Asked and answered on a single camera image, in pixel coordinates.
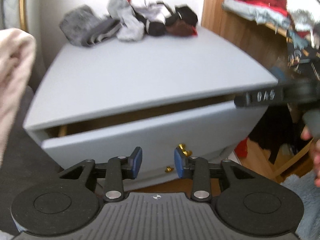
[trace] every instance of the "stack of clothes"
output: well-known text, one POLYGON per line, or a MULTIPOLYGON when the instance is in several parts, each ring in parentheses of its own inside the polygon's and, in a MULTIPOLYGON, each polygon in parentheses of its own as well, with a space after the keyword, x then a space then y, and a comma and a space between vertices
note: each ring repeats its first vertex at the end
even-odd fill
POLYGON ((320 81, 320 0, 224 0, 222 7, 287 31, 288 66, 320 81))
POLYGON ((173 11, 164 2, 109 0, 109 15, 100 18, 88 5, 76 8, 63 17, 59 27, 69 42, 91 47, 111 37, 121 41, 140 41, 145 34, 196 36, 198 17, 187 5, 173 11))

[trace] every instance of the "white tabletop surface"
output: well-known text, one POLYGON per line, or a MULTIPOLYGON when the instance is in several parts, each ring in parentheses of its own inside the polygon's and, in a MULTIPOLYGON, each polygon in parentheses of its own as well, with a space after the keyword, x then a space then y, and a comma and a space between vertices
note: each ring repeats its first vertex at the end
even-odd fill
POLYGON ((197 37, 188 38, 112 39, 93 48, 66 44, 38 88, 24 127, 44 129, 277 83, 236 46, 197 30, 197 37))

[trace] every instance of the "dresser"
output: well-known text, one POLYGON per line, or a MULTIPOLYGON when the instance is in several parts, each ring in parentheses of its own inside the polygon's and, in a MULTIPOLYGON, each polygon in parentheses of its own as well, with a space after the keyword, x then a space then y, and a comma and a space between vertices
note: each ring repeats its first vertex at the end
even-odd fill
POLYGON ((66 44, 36 92, 25 130, 63 168, 142 147, 139 175, 125 190, 177 178, 178 145, 219 162, 266 110, 237 109, 234 95, 277 79, 230 42, 197 30, 189 38, 66 44))

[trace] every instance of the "silver screw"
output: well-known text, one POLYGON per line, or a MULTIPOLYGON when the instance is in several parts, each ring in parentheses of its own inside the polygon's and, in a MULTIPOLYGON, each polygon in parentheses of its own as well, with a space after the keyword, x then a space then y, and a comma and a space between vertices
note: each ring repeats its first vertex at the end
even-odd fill
POLYGON ((198 190, 193 194, 196 198, 207 198, 210 196, 209 192, 204 190, 198 190))
POLYGON ((117 190, 110 190, 106 193, 106 197, 110 199, 116 199, 121 197, 121 192, 117 190))

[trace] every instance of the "gold knob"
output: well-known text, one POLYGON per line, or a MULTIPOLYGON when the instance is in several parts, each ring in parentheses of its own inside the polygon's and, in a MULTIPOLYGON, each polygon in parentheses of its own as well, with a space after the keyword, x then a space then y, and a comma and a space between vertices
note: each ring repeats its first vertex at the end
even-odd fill
POLYGON ((167 168, 165 169, 164 172, 169 173, 172 172, 174 170, 174 168, 171 168, 170 166, 167 166, 167 168))
POLYGON ((180 143, 179 144, 179 148, 182 150, 183 154, 187 157, 191 156, 192 155, 192 151, 187 151, 186 150, 186 145, 183 144, 183 143, 180 143))

